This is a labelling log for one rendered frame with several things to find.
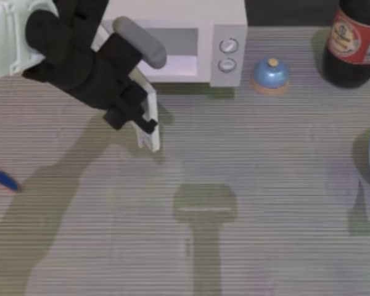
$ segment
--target dial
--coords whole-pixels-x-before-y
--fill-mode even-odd
[[[224,72],[224,73],[229,73],[229,72],[232,72],[234,71],[234,69],[236,69],[237,67],[237,63],[235,60],[232,60],[232,59],[225,59],[225,60],[221,60],[219,65],[218,65],[219,69]]]
[[[225,54],[232,54],[233,52],[236,52],[238,50],[239,43],[237,42],[237,40],[229,38],[221,42],[220,48],[221,52]]]

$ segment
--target bottle label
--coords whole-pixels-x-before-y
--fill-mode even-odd
[[[327,47],[344,62],[370,64],[370,26],[350,19],[339,9]]]

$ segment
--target label logo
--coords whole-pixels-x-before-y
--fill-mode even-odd
[[[352,56],[358,51],[361,38],[358,30],[345,20],[338,19],[332,27],[330,48],[342,57]]]

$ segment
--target brown bottle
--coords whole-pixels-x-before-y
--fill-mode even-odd
[[[370,79],[370,0],[340,0],[322,70],[341,88],[358,88]]]

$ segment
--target wooden base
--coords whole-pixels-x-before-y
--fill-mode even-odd
[[[281,86],[280,88],[266,88],[264,86],[261,86],[253,78],[251,78],[251,85],[258,93],[266,94],[268,96],[277,96],[278,94],[282,94],[287,90],[289,83],[287,82],[284,86]]]

